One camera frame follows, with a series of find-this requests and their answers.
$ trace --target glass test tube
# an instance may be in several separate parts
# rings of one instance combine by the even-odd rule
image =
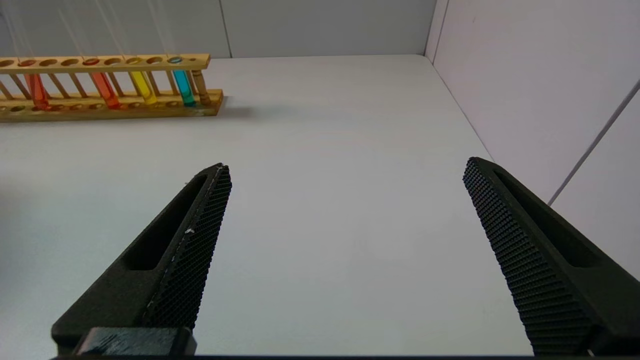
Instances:
[[[39,74],[25,74],[24,80],[27,82],[31,100],[38,110],[49,109],[49,100],[47,100],[47,92],[42,84],[42,78]]]
[[[113,91],[107,75],[103,72],[91,72],[89,75],[91,75],[93,83],[96,89],[98,89],[100,96],[104,99],[104,102],[106,102],[107,107],[113,110],[120,109],[120,101],[118,101],[118,96],[116,96],[116,93]]]
[[[182,58],[176,56],[174,58],[169,59],[170,63],[180,63],[182,62]],[[175,78],[175,82],[178,85],[178,91],[180,92],[180,96],[182,96],[182,102],[185,107],[193,108],[196,106],[196,101],[193,98],[193,93],[191,92],[191,86],[189,85],[189,79],[187,78],[187,73],[184,70],[174,70],[173,77]]]
[[[127,63],[135,64],[135,63],[139,63],[141,60],[142,59],[139,59],[139,58],[131,58],[127,60]],[[140,95],[142,96],[142,99],[144,99],[145,104],[153,105],[157,103],[158,99],[154,94],[153,90],[151,90],[151,86],[149,86],[149,81],[146,75],[142,73],[142,71],[132,71],[130,72],[130,74],[131,74],[131,78],[133,79],[133,82],[135,83],[136,87],[140,91]]]

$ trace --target orange liquid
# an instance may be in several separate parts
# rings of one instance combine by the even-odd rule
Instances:
[[[42,79],[40,79],[40,75],[38,74],[25,74],[24,80],[27,82],[27,86],[29,87],[29,92],[31,93],[31,98],[33,100],[33,104],[39,110],[46,110],[49,108],[49,100],[47,100],[47,92],[44,90],[44,85],[42,84]]]
[[[114,93],[111,83],[107,79],[107,75],[103,72],[92,72],[90,75],[100,96],[102,96],[104,102],[107,103],[107,107],[109,109],[119,109],[120,101],[118,101],[118,97],[116,93]]]

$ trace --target wooden rod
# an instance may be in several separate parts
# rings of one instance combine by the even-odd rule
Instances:
[[[31,94],[29,94],[27,89],[24,87],[24,85],[22,84],[22,82],[18,78],[18,75],[10,74],[9,76],[11,76],[11,80],[13,80],[13,82],[18,87],[18,89],[20,89],[20,92],[24,95],[24,98],[27,99],[27,100],[31,100]]]
[[[171,92],[174,95],[178,95],[178,88],[175,87],[175,80],[173,80],[173,76],[171,75],[170,71],[166,71],[166,77],[167,79],[169,79],[169,85],[171,85]]]
[[[209,97],[209,93],[207,92],[207,85],[204,83],[204,78],[202,77],[202,71],[200,70],[192,70],[193,73],[193,81],[196,83],[196,87],[198,88],[198,95],[200,96],[200,104],[204,106],[211,105],[211,98]]]
[[[51,79],[53,84],[56,85],[56,88],[58,89],[58,91],[60,92],[60,95],[62,95],[62,97],[64,97],[65,99],[71,98],[71,96],[69,96],[69,94],[65,90],[65,87],[62,86],[62,84],[60,83],[60,80],[58,80],[58,77],[55,74],[49,73],[47,75],[49,75],[49,79]]]
[[[193,75],[191,74],[191,71],[187,71],[187,79],[189,80],[189,86],[191,87],[191,92],[193,93],[193,95],[197,95],[198,89],[196,89],[196,86],[193,84]]]
[[[13,95],[6,89],[6,86],[0,81],[0,92],[4,95],[7,100],[13,100]]]
[[[111,83],[113,84],[113,88],[116,89],[116,93],[118,94],[119,97],[123,97],[124,93],[122,92],[122,89],[120,88],[120,84],[118,83],[118,80],[116,79],[116,76],[114,73],[112,72],[108,72],[107,75],[109,75],[109,79],[111,79]]]
[[[78,89],[78,92],[80,93],[80,96],[81,97],[88,97],[86,95],[86,92],[84,91],[84,88],[82,87],[82,84],[80,84],[80,80],[78,80],[78,77],[72,72],[69,73],[69,77],[71,78],[71,81],[74,82],[74,85]]]
[[[156,96],[160,96],[160,90],[158,90],[158,85],[156,84],[156,79],[151,71],[147,71],[147,77],[149,78],[149,83],[151,83],[151,89],[153,89],[154,94]]]
[[[131,75],[130,72],[128,72],[127,74],[129,74],[129,78],[131,79],[131,83],[133,84],[133,87],[136,89],[136,95],[142,96],[142,93],[140,92],[140,89],[138,88],[138,84],[136,84],[136,81],[133,80],[133,75]]]

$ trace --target white tabletop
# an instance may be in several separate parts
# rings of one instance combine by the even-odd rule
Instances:
[[[488,158],[426,58],[213,60],[216,118],[0,126],[0,357],[199,170],[234,184],[199,354],[531,354],[462,183]]]

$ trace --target wooden test tube rack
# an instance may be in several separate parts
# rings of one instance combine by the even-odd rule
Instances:
[[[106,120],[106,119],[139,119],[158,117],[201,117],[215,116],[220,110],[223,100],[221,89],[207,89],[201,71],[209,66],[209,54],[182,54],[182,61],[170,63],[167,55],[96,56],[83,59],[79,56],[30,58],[29,66],[20,66],[18,58],[0,58],[0,74],[11,76],[20,93],[11,94],[0,81],[0,122],[34,122],[34,121],[67,121],[67,120]],[[184,70],[188,74],[189,84],[196,101],[195,107],[185,107],[182,97],[173,79],[173,70]],[[114,72],[144,72],[149,80],[157,103],[146,105],[140,93],[123,92]],[[160,90],[157,87],[152,71],[161,71],[167,76],[171,89]],[[111,85],[118,95],[120,108],[109,109],[100,96],[94,91],[86,91],[77,79],[77,73],[103,72],[109,76]],[[22,75],[45,75],[54,83],[58,93],[49,89],[48,110],[34,107],[31,95]],[[70,91],[60,83],[58,76],[70,76],[76,88]]]

